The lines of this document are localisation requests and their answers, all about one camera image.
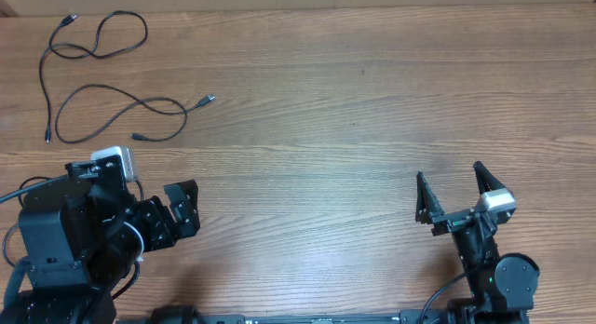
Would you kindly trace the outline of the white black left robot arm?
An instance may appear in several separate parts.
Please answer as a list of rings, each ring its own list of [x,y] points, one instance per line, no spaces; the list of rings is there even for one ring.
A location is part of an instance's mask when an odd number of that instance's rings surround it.
[[[18,225],[27,254],[4,297],[4,323],[111,323],[116,286],[147,251],[195,236],[195,181],[139,200],[122,180],[46,182],[28,193]]]

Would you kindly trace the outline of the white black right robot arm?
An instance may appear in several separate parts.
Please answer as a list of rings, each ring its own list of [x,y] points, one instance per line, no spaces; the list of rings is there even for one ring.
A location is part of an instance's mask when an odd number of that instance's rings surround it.
[[[423,172],[416,174],[415,220],[432,226],[433,236],[449,234],[463,272],[446,282],[413,312],[417,323],[528,323],[534,308],[540,270],[521,253],[501,255],[494,240],[498,226],[507,223],[517,208],[514,194],[480,161],[473,165],[479,200],[469,209],[447,213],[432,192]],[[460,280],[470,296],[451,300],[444,309],[431,305]]]

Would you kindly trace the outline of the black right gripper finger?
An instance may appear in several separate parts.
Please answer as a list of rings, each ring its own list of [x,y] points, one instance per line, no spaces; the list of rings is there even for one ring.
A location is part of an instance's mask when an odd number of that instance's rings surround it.
[[[501,183],[480,161],[473,164],[476,181],[481,195],[494,191],[505,189],[506,186]]]
[[[435,217],[444,214],[439,200],[432,192],[422,171],[416,174],[417,201],[415,220],[419,223],[432,224]]]

